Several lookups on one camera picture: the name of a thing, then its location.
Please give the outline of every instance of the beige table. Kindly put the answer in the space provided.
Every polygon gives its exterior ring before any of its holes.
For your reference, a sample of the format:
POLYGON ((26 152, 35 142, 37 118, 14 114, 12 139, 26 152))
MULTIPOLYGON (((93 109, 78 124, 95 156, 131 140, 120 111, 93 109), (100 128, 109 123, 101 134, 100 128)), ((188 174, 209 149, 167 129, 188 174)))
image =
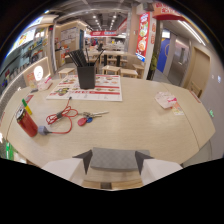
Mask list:
POLYGON ((115 75, 119 75, 119 71, 120 71, 120 67, 115 67, 115 66, 111 66, 111 65, 106 65, 102 68, 102 73, 104 73, 104 71, 106 71, 106 74, 108 71, 114 72, 115 75))
POLYGON ((74 75, 75 75, 75 69, 74 68, 64 68, 61 71, 59 71, 58 74, 59 74, 60 79, 61 79, 62 74, 65 74, 65 76, 67 76, 70 72, 73 72, 74 75))
MULTIPOLYGON (((50 131, 67 131, 70 127, 67 118, 62 118, 51 126, 46 123, 48 115, 63 110, 67 104, 67 100, 46 100, 59 82, 60 79, 54 80, 49 90, 33 93, 28 104, 35 123, 46 126, 50 131)), ((9 128, 3 137, 25 158, 43 167, 50 161, 68 159, 89 151, 92 147, 144 149, 149 150, 150 155, 156 159, 182 164, 195 155, 215 133, 208 112, 188 90, 154 81, 122 77, 121 86, 123 102, 71 100, 69 105, 79 112, 109 113, 94 118, 92 123, 83 127, 77 124, 81 116, 73 118, 72 131, 68 134, 37 134, 30 138, 17 124, 15 117, 10 116, 7 120, 9 128), (185 115, 176 116, 171 109, 164 110, 154 99, 159 91, 173 93, 185 115)), ((25 97, 27 91, 23 91, 13 95, 6 114, 16 111, 19 104, 14 106, 11 102, 25 97)), ((108 172, 89 168, 85 180, 114 183, 139 179, 138 171, 108 172)))
POLYGON ((123 75, 128 75, 128 76, 131 76, 131 77, 136 78, 136 79, 138 77, 138 73, 135 70, 121 69, 120 72, 121 72, 121 77, 123 77, 123 75))
POLYGON ((133 67, 135 68, 136 72, 138 72, 138 70, 140 70, 140 72, 138 74, 140 74, 140 78, 143 78, 144 75, 144 70, 145 68, 142 65, 137 65, 137 64, 133 64, 133 67))

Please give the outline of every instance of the red sign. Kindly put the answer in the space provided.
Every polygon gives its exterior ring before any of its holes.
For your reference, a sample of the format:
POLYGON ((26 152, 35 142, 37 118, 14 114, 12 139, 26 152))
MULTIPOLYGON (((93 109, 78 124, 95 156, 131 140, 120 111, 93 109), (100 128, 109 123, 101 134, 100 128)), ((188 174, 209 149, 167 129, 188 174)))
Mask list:
POLYGON ((7 72, 5 73, 5 77, 10 73, 9 69, 7 70, 7 72))
POLYGON ((155 43, 155 34, 152 34, 151 36, 151 44, 154 44, 155 43))
POLYGON ((127 19, 125 19, 121 25, 118 27, 117 29, 117 33, 120 33, 120 32, 126 32, 126 29, 127 29, 127 19))
POLYGON ((141 61, 145 61, 150 26, 150 12, 146 12, 140 16, 139 34, 136 55, 141 61))
POLYGON ((94 31, 90 33, 91 36, 117 36, 117 31, 94 31))

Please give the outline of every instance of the ceiling light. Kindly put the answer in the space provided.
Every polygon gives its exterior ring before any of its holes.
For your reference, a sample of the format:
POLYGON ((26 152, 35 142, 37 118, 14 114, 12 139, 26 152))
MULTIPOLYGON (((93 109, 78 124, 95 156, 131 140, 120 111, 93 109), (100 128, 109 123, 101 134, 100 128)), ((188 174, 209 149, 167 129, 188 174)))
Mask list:
POLYGON ((181 22, 180 20, 178 20, 179 23, 181 23, 185 28, 188 29, 189 32, 191 32, 194 37, 198 40, 199 43, 202 43, 205 46, 205 43, 202 41, 202 39, 197 35, 197 33, 185 22, 181 22))

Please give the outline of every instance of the white paper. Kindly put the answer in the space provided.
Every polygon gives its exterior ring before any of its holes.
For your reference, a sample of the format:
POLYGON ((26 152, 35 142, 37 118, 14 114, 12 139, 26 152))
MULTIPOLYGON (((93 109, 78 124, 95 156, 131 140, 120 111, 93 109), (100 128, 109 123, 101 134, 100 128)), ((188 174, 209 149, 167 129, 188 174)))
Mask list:
POLYGON ((177 102, 176 97, 170 92, 159 92, 155 99, 164 109, 173 107, 177 102))
POLYGON ((70 44, 70 43, 71 43, 71 39, 65 41, 65 44, 70 44))
POLYGON ((122 101, 119 75, 96 75, 94 89, 80 89, 78 75, 66 76, 46 99, 122 101))

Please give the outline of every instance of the menu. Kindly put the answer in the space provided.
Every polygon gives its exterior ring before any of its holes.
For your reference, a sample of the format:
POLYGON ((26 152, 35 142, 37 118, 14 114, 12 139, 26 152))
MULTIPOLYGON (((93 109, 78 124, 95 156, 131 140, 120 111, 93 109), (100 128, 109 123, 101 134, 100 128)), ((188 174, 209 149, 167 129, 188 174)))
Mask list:
POLYGON ((139 34, 136 55, 141 61, 145 61, 147 43, 149 37, 150 12, 146 12, 140 16, 139 34))
POLYGON ((73 39, 75 38, 75 36, 76 36, 76 27, 69 30, 61 31, 61 41, 73 39))
POLYGON ((94 89, 80 89, 78 75, 66 76, 46 99, 122 101, 119 75, 96 75, 94 89))

